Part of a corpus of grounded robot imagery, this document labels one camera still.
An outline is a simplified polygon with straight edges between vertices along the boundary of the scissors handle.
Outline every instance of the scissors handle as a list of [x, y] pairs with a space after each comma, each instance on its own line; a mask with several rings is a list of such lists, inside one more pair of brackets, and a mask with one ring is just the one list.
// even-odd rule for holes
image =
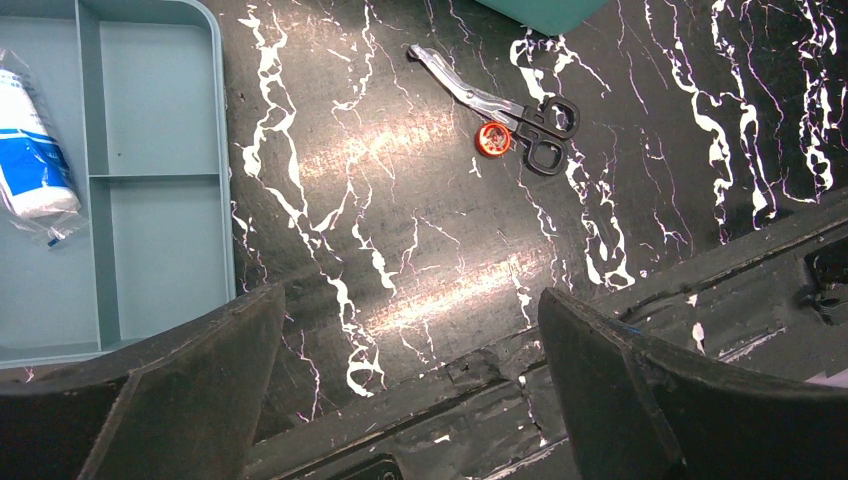
[[[559, 128], [560, 115], [565, 115], [563, 128]], [[565, 98], [554, 96], [545, 100], [538, 110], [526, 107], [521, 120], [515, 129], [515, 135], [527, 143], [524, 155], [527, 168], [539, 175], [559, 174], [565, 168], [566, 141], [577, 133], [580, 126], [580, 111], [577, 106]], [[550, 165], [536, 160], [539, 147], [543, 145], [554, 151], [554, 161]]]

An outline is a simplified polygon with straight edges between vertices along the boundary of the marble surface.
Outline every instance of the marble surface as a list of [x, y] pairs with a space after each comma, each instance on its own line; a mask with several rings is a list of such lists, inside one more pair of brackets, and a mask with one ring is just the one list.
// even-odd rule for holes
[[[470, 0], [204, 0], [224, 35], [237, 275], [286, 285], [257, 440], [815, 208], [845, 185], [840, 2], [610, 1], [538, 35]], [[406, 51], [582, 125], [563, 174]]]

